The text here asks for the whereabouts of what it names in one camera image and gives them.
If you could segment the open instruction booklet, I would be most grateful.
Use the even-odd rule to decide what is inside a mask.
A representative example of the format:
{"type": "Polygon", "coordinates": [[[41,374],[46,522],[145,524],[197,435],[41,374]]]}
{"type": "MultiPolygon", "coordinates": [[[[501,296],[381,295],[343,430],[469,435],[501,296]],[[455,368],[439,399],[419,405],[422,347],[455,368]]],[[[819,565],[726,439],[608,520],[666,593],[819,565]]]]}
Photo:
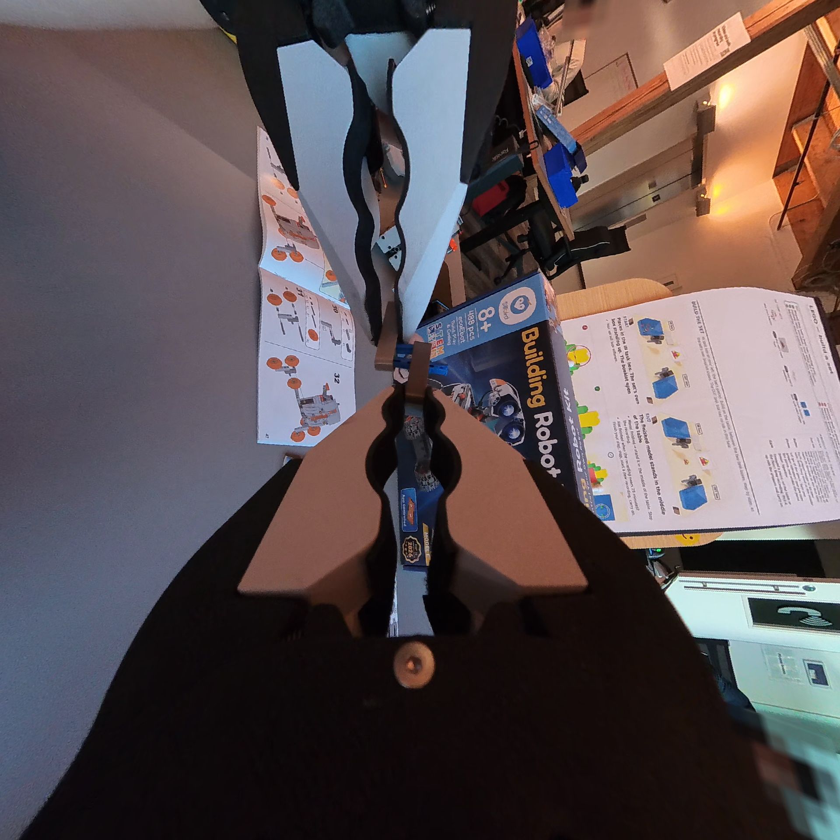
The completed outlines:
{"type": "Polygon", "coordinates": [[[355,411],[354,321],[268,133],[256,131],[258,441],[309,447],[355,411]]]}

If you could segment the blue robot kit box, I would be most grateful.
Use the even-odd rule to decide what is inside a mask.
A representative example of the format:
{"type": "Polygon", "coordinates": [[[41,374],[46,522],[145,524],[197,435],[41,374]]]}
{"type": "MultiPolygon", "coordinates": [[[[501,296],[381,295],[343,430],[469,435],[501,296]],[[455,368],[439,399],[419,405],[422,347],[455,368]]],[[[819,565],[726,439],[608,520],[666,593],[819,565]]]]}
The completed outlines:
{"type": "MultiPolygon", "coordinates": [[[[595,512],[578,405],[551,284],[540,272],[428,317],[428,384],[531,460],[595,512]]],[[[405,570],[426,572],[443,488],[433,445],[416,419],[395,440],[398,546],[405,570]]]]}

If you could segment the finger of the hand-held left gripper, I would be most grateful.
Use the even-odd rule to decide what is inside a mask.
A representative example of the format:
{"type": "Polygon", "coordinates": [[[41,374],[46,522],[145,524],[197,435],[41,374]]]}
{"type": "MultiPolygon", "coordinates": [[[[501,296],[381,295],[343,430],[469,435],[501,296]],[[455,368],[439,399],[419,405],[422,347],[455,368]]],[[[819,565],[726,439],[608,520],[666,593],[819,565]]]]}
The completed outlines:
{"type": "Polygon", "coordinates": [[[312,40],[277,51],[298,192],[357,327],[378,343],[382,285],[372,249],[380,229],[368,164],[375,107],[353,63],[312,40]]]}
{"type": "Polygon", "coordinates": [[[423,319],[466,196],[461,180],[470,30],[430,28],[389,69],[392,117],[406,159],[396,211],[402,333],[423,319]]]}

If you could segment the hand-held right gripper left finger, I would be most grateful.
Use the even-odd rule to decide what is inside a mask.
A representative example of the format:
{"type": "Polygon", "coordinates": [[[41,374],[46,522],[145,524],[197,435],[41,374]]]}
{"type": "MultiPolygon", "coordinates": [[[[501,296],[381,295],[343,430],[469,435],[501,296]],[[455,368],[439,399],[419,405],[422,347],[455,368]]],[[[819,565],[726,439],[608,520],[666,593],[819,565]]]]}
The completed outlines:
{"type": "Polygon", "coordinates": [[[302,459],[240,583],[246,596],[335,606],[354,635],[384,636],[396,577],[385,483],[403,389],[385,388],[302,459]]]}

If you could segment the red storage bin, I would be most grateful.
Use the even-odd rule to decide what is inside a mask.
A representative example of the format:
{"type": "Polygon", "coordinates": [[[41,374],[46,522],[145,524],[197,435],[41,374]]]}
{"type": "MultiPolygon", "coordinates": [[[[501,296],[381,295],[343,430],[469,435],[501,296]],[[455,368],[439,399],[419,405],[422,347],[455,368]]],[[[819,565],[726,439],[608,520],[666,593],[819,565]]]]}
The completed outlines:
{"type": "Polygon", "coordinates": [[[526,192],[526,179],[520,174],[510,175],[474,198],[471,210],[479,218],[492,221],[518,209],[526,199],[526,192]]]}

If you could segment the black office chair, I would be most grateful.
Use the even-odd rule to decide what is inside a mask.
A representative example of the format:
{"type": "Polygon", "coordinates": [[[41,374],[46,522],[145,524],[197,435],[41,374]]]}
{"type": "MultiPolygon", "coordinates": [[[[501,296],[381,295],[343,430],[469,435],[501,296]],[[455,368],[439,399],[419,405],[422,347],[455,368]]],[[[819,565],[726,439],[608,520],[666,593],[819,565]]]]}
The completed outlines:
{"type": "Polygon", "coordinates": [[[630,250],[627,227],[596,226],[578,230],[573,236],[555,223],[559,217],[547,199],[539,199],[504,213],[479,232],[463,239],[460,248],[468,254],[493,239],[508,246],[506,268],[495,280],[501,285],[512,272],[522,274],[530,256],[542,274],[551,279],[585,261],[619,256],[630,250]]]}

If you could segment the blue storage bin with lid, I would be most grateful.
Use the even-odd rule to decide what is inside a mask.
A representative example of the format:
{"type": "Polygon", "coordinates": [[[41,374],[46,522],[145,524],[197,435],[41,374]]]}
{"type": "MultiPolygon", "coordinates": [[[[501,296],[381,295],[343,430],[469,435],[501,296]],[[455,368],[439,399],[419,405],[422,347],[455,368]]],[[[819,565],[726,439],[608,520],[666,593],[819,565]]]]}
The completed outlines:
{"type": "Polygon", "coordinates": [[[553,195],[561,208],[577,204],[581,185],[589,181],[589,176],[585,174],[587,161],[582,147],[575,140],[570,145],[571,149],[568,149],[557,143],[543,156],[553,195]]]}

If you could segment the dark grey technic beam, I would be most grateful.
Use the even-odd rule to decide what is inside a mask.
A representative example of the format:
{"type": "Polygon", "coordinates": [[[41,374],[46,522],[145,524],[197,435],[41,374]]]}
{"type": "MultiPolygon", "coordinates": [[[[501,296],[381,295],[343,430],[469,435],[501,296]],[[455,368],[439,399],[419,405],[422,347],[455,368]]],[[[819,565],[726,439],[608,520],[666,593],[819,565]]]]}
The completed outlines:
{"type": "Polygon", "coordinates": [[[391,300],[385,307],[380,338],[374,354],[374,368],[377,371],[386,372],[389,375],[393,374],[396,347],[402,341],[400,339],[400,326],[396,304],[394,300],[391,300]]]}

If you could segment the white instruction poster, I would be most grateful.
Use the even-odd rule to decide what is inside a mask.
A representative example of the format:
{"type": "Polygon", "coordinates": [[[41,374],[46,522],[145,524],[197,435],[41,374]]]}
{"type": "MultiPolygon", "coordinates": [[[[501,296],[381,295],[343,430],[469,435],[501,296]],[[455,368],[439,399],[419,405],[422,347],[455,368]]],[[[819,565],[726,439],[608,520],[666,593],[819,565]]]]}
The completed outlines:
{"type": "Polygon", "coordinates": [[[837,353],[818,301],[725,288],[561,324],[594,512],[614,532],[838,520],[837,353]]]}

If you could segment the long wooden workbench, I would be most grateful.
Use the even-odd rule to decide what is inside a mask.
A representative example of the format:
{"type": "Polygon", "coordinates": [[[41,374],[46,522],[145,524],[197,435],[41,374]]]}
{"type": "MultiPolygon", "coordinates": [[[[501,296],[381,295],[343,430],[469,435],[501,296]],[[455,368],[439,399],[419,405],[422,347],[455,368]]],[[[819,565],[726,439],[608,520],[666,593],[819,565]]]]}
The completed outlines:
{"type": "Polygon", "coordinates": [[[562,208],[558,204],[556,196],[553,193],[549,177],[545,170],[543,143],[538,138],[536,133],[533,114],[531,110],[530,88],[522,68],[522,61],[520,53],[518,51],[518,44],[515,39],[512,42],[511,57],[518,83],[518,93],[521,102],[525,131],[528,140],[528,156],[530,157],[533,169],[538,177],[538,181],[542,189],[545,191],[554,213],[559,219],[559,223],[563,230],[563,234],[565,235],[565,237],[567,237],[567,239],[572,241],[574,239],[574,232],[571,224],[571,216],[569,214],[568,209],[562,208]]]}

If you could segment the grey desk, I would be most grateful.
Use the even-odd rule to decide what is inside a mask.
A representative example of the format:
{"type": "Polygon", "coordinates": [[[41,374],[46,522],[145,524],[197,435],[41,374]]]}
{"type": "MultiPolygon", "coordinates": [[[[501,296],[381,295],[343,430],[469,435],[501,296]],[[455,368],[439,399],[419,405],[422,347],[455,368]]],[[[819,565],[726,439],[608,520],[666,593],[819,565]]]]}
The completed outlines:
{"type": "Polygon", "coordinates": [[[217,30],[2,27],[2,838],[167,585],[280,468],[256,432],[256,128],[217,30]]]}

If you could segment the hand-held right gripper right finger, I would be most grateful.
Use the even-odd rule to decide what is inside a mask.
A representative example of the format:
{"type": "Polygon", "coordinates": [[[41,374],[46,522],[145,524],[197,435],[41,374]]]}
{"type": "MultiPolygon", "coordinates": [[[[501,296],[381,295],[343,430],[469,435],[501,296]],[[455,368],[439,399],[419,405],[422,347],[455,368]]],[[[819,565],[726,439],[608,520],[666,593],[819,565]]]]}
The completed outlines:
{"type": "Polygon", "coordinates": [[[437,503],[425,609],[435,635],[468,635],[502,603],[578,595],[588,582],[515,448],[432,389],[425,395],[437,503]]]}

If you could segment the light grey technic beam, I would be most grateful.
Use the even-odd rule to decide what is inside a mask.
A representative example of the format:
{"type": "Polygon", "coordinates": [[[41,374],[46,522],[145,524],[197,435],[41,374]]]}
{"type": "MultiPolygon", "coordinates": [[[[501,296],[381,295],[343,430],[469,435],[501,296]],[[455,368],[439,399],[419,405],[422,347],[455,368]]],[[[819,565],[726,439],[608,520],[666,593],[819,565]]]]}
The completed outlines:
{"type": "Polygon", "coordinates": [[[408,360],[408,377],[405,384],[407,403],[423,407],[427,390],[427,378],[432,347],[429,343],[416,341],[412,344],[408,360]]]}

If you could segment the white paper notice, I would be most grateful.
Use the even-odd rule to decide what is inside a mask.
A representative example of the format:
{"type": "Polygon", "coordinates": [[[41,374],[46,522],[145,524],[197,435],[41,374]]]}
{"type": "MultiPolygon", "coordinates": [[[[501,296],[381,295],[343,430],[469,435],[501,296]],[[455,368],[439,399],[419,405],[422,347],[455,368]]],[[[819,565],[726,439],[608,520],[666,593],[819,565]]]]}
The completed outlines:
{"type": "Polygon", "coordinates": [[[675,91],[684,86],[750,41],[742,14],[737,12],[666,61],[669,89],[675,91]]]}

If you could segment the black upright router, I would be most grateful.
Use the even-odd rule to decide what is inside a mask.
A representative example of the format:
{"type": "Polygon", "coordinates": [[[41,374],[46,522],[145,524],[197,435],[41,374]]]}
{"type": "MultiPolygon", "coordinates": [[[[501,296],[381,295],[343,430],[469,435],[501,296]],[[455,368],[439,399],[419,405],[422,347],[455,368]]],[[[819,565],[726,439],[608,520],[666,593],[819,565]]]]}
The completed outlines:
{"type": "Polygon", "coordinates": [[[505,181],[509,176],[522,171],[523,152],[519,137],[511,136],[499,144],[490,154],[487,168],[476,183],[476,195],[487,192],[491,187],[505,181]]]}

